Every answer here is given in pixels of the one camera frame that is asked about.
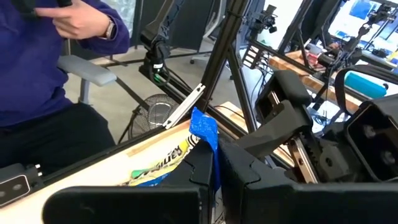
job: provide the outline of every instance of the yellow packaging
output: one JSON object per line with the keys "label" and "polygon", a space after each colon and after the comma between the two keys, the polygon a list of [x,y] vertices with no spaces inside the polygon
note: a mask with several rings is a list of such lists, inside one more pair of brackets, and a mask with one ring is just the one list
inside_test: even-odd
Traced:
{"label": "yellow packaging", "polygon": [[199,140],[200,138],[191,134],[170,151],[164,159],[155,162],[146,169],[133,170],[130,181],[123,185],[137,186],[144,185],[145,183],[148,183],[148,185],[157,185],[182,162]]}

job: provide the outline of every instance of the blue tape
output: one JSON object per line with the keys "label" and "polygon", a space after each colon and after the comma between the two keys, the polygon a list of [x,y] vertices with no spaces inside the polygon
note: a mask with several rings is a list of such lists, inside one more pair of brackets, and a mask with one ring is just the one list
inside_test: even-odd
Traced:
{"label": "blue tape", "polygon": [[203,114],[198,108],[194,107],[191,115],[191,125],[189,131],[208,142],[214,152],[215,168],[215,192],[220,188],[220,166],[218,164],[218,133],[217,122],[214,118]]}

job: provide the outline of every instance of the green light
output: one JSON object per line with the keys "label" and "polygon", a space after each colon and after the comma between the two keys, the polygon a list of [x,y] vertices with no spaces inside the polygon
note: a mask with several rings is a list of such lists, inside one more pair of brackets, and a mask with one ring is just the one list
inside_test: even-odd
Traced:
{"label": "green light", "polygon": [[156,82],[160,82],[160,76],[159,76],[158,74],[155,74],[154,80],[155,80]]}

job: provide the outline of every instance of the white bracket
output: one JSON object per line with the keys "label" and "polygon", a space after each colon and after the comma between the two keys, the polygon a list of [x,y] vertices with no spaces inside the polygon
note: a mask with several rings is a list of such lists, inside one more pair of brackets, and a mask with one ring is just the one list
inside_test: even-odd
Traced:
{"label": "white bracket", "polygon": [[182,104],[178,106],[178,108],[170,115],[167,121],[163,123],[163,127],[165,127],[166,129],[174,127],[188,112],[188,110],[199,100],[205,88],[206,87],[204,85],[199,83],[199,85],[193,89],[193,91],[182,102]]}

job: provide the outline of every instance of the fan grille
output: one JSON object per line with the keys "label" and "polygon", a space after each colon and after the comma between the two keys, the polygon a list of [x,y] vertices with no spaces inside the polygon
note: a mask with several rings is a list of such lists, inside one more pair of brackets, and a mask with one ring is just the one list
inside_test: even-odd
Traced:
{"label": "fan grille", "polygon": [[140,105],[133,111],[129,139],[161,126],[178,107],[178,103],[166,94],[150,96],[145,102],[149,105],[148,110]]}

